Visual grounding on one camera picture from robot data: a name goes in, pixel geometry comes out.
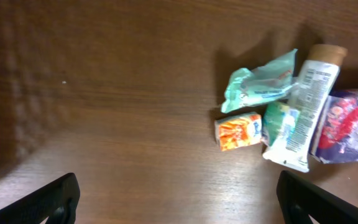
orange wrapper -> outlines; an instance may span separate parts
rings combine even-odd
[[[216,140],[222,151],[260,143],[262,121],[257,113],[247,113],[215,121]]]

